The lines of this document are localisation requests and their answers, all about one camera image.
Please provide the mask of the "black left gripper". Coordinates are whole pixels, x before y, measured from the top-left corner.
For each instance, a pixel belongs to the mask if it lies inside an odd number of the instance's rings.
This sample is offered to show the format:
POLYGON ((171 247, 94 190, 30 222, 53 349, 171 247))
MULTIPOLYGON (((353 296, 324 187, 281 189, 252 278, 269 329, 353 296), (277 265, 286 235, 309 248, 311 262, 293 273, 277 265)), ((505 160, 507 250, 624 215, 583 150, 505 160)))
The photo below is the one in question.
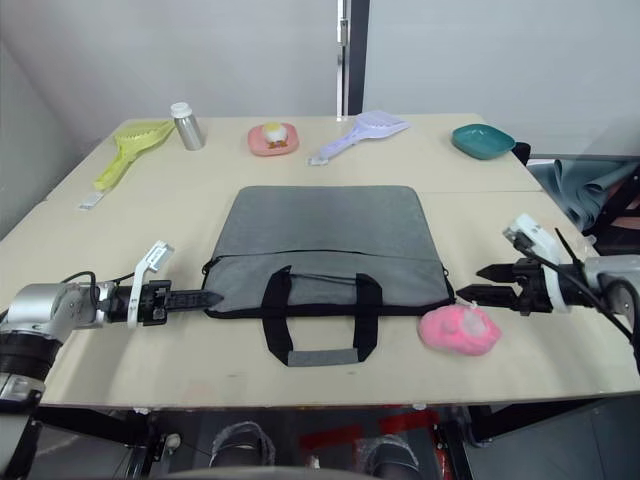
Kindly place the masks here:
POLYGON ((153 280, 142 286, 137 321, 142 326, 159 326, 167 322, 169 312, 203 311, 213 308, 223 296, 209 290, 171 291, 170 280, 153 280))

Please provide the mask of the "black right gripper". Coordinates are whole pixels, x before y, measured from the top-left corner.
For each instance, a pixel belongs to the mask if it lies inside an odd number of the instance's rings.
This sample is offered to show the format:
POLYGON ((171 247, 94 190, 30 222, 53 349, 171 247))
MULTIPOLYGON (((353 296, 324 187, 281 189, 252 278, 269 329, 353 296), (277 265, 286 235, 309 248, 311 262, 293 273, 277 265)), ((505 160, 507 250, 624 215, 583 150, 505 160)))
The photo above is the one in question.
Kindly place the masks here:
POLYGON ((522 316, 531 313, 552 313, 542 265, 533 259, 522 258, 515 264, 491 264, 476 272, 480 278, 492 282, 515 282, 521 287, 517 297, 509 286, 471 284, 456 291, 467 302, 488 307, 517 307, 522 316))

